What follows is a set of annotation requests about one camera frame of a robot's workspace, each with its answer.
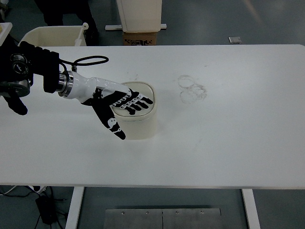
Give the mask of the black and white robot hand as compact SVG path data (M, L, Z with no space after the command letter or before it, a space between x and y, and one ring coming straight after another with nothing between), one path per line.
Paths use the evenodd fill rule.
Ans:
M121 140L126 138L118 124L112 108L126 110L130 115L148 109L153 101L128 86L101 78L85 78L69 71L72 86L69 86L65 97L77 99L81 104L91 106L101 123Z

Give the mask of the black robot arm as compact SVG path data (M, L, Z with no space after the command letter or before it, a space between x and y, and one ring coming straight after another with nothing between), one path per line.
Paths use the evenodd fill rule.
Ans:
M57 52L25 41L17 45L8 35L0 47L0 95L8 107L19 115L28 112L21 98L30 93L34 74L43 77L43 89L51 94L63 92L69 77Z

